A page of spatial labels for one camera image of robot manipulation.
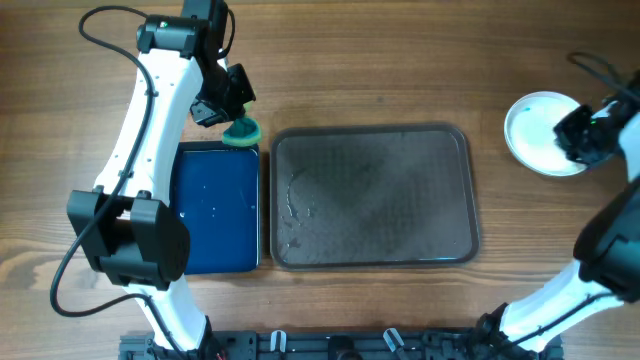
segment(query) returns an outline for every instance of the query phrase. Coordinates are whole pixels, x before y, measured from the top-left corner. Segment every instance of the wooden table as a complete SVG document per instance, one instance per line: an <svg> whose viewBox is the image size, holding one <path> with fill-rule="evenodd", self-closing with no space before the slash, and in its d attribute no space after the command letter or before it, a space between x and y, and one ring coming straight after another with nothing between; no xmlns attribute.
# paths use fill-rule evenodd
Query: wooden table
<svg viewBox="0 0 640 360"><path fill-rule="evenodd" d="M77 33L84 12L109 2L0 2L4 359L114 359L120 335L150 329L133 302L66 319L48 301L52 275L74 238L65 213L69 192L91 188L133 89L135 68ZM127 3L150 13L180 11L180 0ZM515 100L537 90L601 99L607 89L564 55L591 49L632 70L640 58L637 0L243 0L231 6L238 23L231 61L245 66L256 90L251 114L263 127L262 149L294 126L455 124L470 142L483 243L460 267L288 273L266 256L253 273L190 277L216 329L472 326L482 313L556 274L571 259L583 225L625 183L620 161L570 179L536 175L509 153L503 120ZM88 30L133 51L140 23L116 12L91 19ZM189 125L184 140L218 139L220 132ZM266 231L263 237L266 243ZM63 305L73 309L122 294L82 254L72 260L61 292ZM639 320L634 306L595 315L566 332L567 358L637 358Z"/></svg>

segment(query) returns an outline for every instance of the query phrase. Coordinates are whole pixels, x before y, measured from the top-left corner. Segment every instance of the green sponge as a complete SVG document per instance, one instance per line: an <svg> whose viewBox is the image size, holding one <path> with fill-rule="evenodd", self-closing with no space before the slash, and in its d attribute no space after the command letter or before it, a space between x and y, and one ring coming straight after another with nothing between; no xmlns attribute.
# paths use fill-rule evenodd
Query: green sponge
<svg viewBox="0 0 640 360"><path fill-rule="evenodd" d="M249 147L262 140L262 129L249 117L236 119L222 134L222 142L236 147Z"/></svg>

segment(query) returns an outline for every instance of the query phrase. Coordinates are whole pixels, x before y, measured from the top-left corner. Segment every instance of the white bowl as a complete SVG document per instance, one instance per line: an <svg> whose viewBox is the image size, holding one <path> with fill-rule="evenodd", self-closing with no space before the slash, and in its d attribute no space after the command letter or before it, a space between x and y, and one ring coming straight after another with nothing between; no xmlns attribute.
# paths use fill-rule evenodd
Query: white bowl
<svg viewBox="0 0 640 360"><path fill-rule="evenodd" d="M513 156L544 175L583 172L587 167L567 160L553 132L553 127L578 106L572 98L551 91L535 92L516 101L504 121L504 138Z"/></svg>

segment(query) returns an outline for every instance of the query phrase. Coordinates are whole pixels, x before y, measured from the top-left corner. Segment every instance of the black cable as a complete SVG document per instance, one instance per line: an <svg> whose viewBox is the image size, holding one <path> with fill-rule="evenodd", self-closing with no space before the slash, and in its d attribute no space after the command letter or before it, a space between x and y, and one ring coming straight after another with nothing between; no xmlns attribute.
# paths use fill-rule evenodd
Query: black cable
<svg viewBox="0 0 640 360"><path fill-rule="evenodd" d="M600 65L605 66L609 71L609 76L594 70L592 67L578 60L578 58L586 58ZM631 90L627 89L624 86L624 84L622 84L620 75L616 71L615 67L610 63L608 63L603 58L593 54L581 52L581 51L574 51L567 54L567 61L578 66L582 70L589 73L591 76L605 83L607 86L615 90L618 90L620 93L626 95L629 99L633 100L634 102L636 102L638 106L640 106L640 96L638 94L633 93Z"/></svg>
<svg viewBox="0 0 640 360"><path fill-rule="evenodd" d="M578 311L584 309L585 307L591 305L592 303L594 303L597 300L600 300L602 298L605 297L611 297L611 296L615 296L615 294L612 293L602 293L602 294L597 294L594 296L589 296L587 297L583 302L581 302L580 304L576 305L573 309L567 311L566 313L564 313L564 315L560 316L559 318L557 318L556 320L554 320L553 322L549 323L548 325L541 327L540 329L525 335L521 338L519 338L518 340L511 342L507 345L503 345L501 347L499 347L493 354L489 354L487 357L484 358L484 360L490 360L490 359L496 359L502 352L511 349L512 347L518 346L520 344L522 344L523 342L530 340L536 336L540 336L542 334L544 334L545 332L553 329L554 327L560 325L562 322L564 322L565 320L567 320L568 318L572 317L573 315L575 315Z"/></svg>
<svg viewBox="0 0 640 360"><path fill-rule="evenodd" d="M224 48L221 52L218 53L218 59L224 59L229 55L229 51L231 51L231 45L233 44L233 37L236 35L236 17L233 15L233 11L231 9L227 9L229 13L229 17L231 18L231 35L229 35L229 43L227 47Z"/></svg>
<svg viewBox="0 0 640 360"><path fill-rule="evenodd" d="M169 332L169 329L167 329L166 324L164 323L164 321L162 321L162 318L160 317L158 309L156 308L155 304L153 303L151 297L148 296L148 295L127 294L127 295L121 296L119 298L113 299L113 300L111 300L111 301L109 301L109 302L107 302L105 304L100 305L100 306L97 306L97 307L95 307L93 309L83 310L83 311L68 311L68 310L65 310L60 306L60 304L58 302L58 288L60 286L60 280L62 279L62 275L64 274L64 271L67 268L67 265L69 265L69 261L73 257L73 254L75 254L75 252L78 250L78 248L82 244L82 241L87 237L87 234L89 234L91 231L93 231L95 229L96 225L109 212L113 202L117 198L117 196L120 193L120 191L122 190L122 187L124 186L127 178L129 177L129 173L131 172L131 168L133 167L133 163L134 163L134 161L136 159L136 156L138 154L138 151L140 149L140 145L142 144L142 140L144 138L144 134L145 134L146 129L147 129L148 125L149 125L149 118L151 117L151 109L153 107L153 98L154 98L153 80L151 78L151 75L149 74L149 71L144 67L144 65L135 56L133 56L128 51L126 51L126 50L124 50L124 49L122 49L120 47L117 47L115 45L109 44L109 43L107 43L105 41L102 41L100 39L96 39L96 38L94 38L93 36L87 34L84 31L84 24L85 24L85 22L87 21L87 19L89 17L93 16L96 13L99 13L99 12L102 12L102 11L107 11L107 10L128 11L130 13L134 13L134 14L140 15L140 16L142 16L144 18L147 17L147 14L145 14L145 13L139 11L139 10L135 10L135 9L126 7L126 6L101 6L101 7L97 7L95 9L87 12L86 14L84 14L82 16L82 18L80 19L80 22L78 23L78 31L80 32L80 35L82 35L85 39L91 41L92 43L100 45L100 46L102 46L104 48L107 48L109 50L113 50L113 51L125 56L127 59L131 60L131 62L133 62L138 67L138 69L140 69L140 72L142 73L142 75L145 78L145 81L147 82L147 104L146 104L146 107L145 107L144 116L142 118L142 123L140 125L140 130L138 131L138 135L136 136L136 139L135 139L135 141L133 143L133 147L131 148L131 153L129 154L129 157L127 158L127 162L125 163L125 166L124 166L124 169L122 170L120 178L118 179L118 183L114 187L114 189L111 192L111 194L107 197L107 200L100 207L100 209L98 209L97 213L91 219L91 221L89 221L87 226L85 226L85 228L82 229L82 231L80 232L80 235L78 235L76 240L71 244L71 247L69 248L67 253L62 258L62 261L60 262L60 266L58 267L58 270L56 271L56 273L55 273L55 275L53 277L53 281L51 283L51 290L49 292L49 301L51 302L51 307L53 308L53 310L55 310L55 312L57 312L58 314L60 314L62 316L65 316L65 317L83 317L83 316L89 316L89 315L96 314L96 313L98 313L98 312L100 312L102 310L108 309L108 308L110 308L110 307L112 307L112 306L114 306L116 304L119 304L119 303L121 303L123 301L126 301L126 300L129 300L129 299L140 299L140 300L143 300L145 302L145 304L149 307L149 310L151 311L151 314L153 315L153 318L158 323L158 326L160 327L160 330L162 331L163 335L165 336L165 338L167 339L167 341L169 342L171 347L173 347L173 349L180 356L180 358L182 358L184 360L188 360L188 356L185 353L183 353L180 350L180 348L178 347L177 343L175 342L175 340L171 336L171 332Z"/></svg>

